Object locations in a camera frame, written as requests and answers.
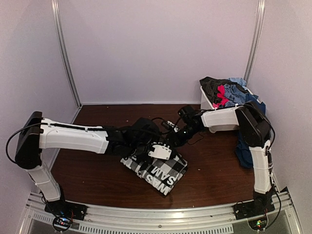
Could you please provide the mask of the black white plaid shirt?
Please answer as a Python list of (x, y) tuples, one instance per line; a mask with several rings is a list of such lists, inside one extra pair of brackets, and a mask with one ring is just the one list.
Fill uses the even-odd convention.
[(169, 160), (157, 159), (147, 155), (146, 161), (140, 160), (137, 156), (131, 156), (121, 159), (120, 162), (164, 196), (171, 192), (188, 170), (188, 161), (183, 159), (180, 154), (175, 155), (173, 150)]

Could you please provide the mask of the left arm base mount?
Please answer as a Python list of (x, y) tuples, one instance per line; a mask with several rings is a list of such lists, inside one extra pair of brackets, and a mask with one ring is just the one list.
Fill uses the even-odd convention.
[(60, 187), (60, 200), (48, 201), (44, 195), (41, 200), (45, 204), (44, 210), (54, 216), (52, 226), (55, 231), (63, 233), (71, 228), (74, 219), (83, 221), (87, 206), (65, 200), (63, 188)]

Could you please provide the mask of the navy blue garment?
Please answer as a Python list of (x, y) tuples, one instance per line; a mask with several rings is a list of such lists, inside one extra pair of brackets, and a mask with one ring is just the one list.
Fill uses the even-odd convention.
[[(258, 108), (265, 114), (266, 113), (266, 105), (264, 102), (258, 101), (257, 95), (246, 94), (246, 102), (253, 101), (257, 104)], [(237, 146), (235, 148), (235, 154), (239, 160), (239, 163), (242, 167), (247, 169), (253, 168), (253, 159), (252, 154), (249, 149), (248, 144), (243, 140), (242, 134), (239, 131), (237, 133), (238, 141)]]

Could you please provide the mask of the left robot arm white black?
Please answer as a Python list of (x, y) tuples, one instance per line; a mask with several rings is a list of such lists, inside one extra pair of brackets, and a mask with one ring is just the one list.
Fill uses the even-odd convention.
[(43, 149), (81, 150), (121, 157), (135, 155), (140, 159), (167, 159), (170, 155), (160, 143), (158, 128), (146, 118), (124, 127), (81, 126), (43, 118), (42, 113), (36, 111), (23, 128), (8, 138), (6, 153), (15, 136), (19, 139), (15, 157), (10, 161), (28, 172), (43, 193), (46, 204), (59, 216), (68, 215), (70, 205), (41, 158)]

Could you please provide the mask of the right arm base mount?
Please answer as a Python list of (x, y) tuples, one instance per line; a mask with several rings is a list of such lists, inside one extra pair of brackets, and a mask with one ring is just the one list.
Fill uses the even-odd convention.
[(239, 201), (233, 205), (236, 220), (248, 219), (254, 231), (264, 231), (269, 225), (268, 213), (275, 210), (272, 200), (273, 190), (265, 194), (253, 192), (253, 200)]

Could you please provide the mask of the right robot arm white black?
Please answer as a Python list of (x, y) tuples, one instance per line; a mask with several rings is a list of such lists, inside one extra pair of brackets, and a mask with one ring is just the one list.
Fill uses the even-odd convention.
[(178, 112), (185, 126), (175, 132), (171, 130), (166, 139), (173, 147), (187, 143), (195, 134), (206, 128), (233, 125), (238, 128), (242, 139), (248, 145), (254, 172), (253, 200), (246, 205), (238, 203), (234, 209), (237, 215), (261, 215), (270, 208), (273, 187), (273, 160), (271, 147), (273, 144), (273, 128), (253, 101), (214, 110), (195, 110), (187, 105)]

